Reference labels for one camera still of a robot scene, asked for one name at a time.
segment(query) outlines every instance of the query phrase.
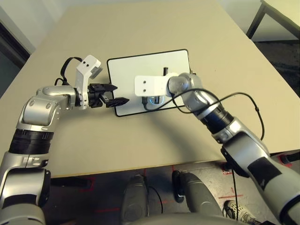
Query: table leg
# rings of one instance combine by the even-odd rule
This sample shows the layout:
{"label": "table leg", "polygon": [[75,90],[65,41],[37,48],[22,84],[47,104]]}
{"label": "table leg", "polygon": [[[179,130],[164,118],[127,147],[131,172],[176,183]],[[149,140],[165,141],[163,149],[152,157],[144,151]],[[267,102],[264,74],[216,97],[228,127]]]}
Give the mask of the table leg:
{"label": "table leg", "polygon": [[252,36],[254,35],[258,25],[261,23],[264,15],[265,15],[265,6],[262,4],[259,9],[258,12],[256,13],[256,16],[254,17],[254,20],[252,21],[246,35],[249,39],[252,38]]}

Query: white mounting bracket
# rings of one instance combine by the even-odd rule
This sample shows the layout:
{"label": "white mounting bracket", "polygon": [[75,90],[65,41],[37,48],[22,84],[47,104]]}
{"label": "white mounting bracket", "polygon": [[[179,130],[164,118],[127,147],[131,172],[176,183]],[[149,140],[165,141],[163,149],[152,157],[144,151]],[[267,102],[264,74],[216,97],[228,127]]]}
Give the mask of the white mounting bracket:
{"label": "white mounting bracket", "polygon": [[171,96],[168,90],[168,81],[177,73],[169,73],[166,76],[136,76],[135,95],[141,97]]}
{"label": "white mounting bracket", "polygon": [[84,110],[89,105],[88,85],[89,78],[94,79],[102,70],[101,62],[94,56],[88,55],[76,68],[75,88],[79,93],[80,107]]}

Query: black joint segment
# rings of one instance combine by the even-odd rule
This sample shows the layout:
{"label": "black joint segment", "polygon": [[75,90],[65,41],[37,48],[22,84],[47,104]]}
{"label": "black joint segment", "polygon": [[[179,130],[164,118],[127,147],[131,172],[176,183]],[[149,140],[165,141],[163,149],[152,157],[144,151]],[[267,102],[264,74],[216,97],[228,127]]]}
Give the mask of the black joint segment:
{"label": "black joint segment", "polygon": [[237,164],[237,162],[229,155],[229,153],[227,152],[227,150],[225,149],[225,147],[223,146],[221,149],[221,153],[223,154],[223,156],[225,157],[225,159],[227,160],[227,163],[229,163],[232,167],[232,169],[239,175],[242,177],[249,177],[249,175]]}
{"label": "black joint segment", "polygon": [[248,170],[263,191],[270,180],[282,174],[266,157],[255,160],[248,166]]}
{"label": "black joint segment", "polygon": [[3,209],[11,206],[11,205],[17,205],[17,204],[22,204],[22,203],[27,203],[27,204],[36,204],[36,195],[32,194],[25,194],[25,195],[13,195],[10,197],[7,197],[4,199],[3,203]]}
{"label": "black joint segment", "polygon": [[227,127],[233,119],[233,116],[222,105],[219,105],[210,114],[201,119],[201,122],[212,134],[215,134]]}
{"label": "black joint segment", "polygon": [[74,88],[74,90],[75,90],[75,93],[76,93],[76,97],[75,97],[75,106],[78,107],[78,106],[80,106],[79,93],[78,93],[78,91],[77,91],[76,88]]}
{"label": "black joint segment", "polygon": [[49,152],[53,134],[53,132],[17,129],[10,144],[9,152],[24,155],[46,154]]}

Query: cable connector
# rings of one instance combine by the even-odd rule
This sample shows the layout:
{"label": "cable connector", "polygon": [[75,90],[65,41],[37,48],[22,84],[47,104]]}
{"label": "cable connector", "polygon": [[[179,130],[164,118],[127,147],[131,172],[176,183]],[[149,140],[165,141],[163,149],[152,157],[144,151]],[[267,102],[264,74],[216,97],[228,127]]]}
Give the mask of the cable connector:
{"label": "cable connector", "polygon": [[147,109],[147,103],[148,103],[148,97],[142,97],[142,105],[144,106],[145,110],[149,110]]}

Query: shoe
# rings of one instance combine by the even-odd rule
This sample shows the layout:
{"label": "shoe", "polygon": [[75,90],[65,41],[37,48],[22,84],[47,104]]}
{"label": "shoe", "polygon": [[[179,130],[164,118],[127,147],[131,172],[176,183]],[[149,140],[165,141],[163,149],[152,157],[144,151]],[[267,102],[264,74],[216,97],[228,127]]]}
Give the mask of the shoe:
{"label": "shoe", "polygon": [[[226,211],[226,217],[236,219],[236,203],[233,200],[226,201],[224,203],[224,209]],[[253,216],[253,214],[245,207],[238,204],[239,221],[246,224],[257,225],[260,224]]]}

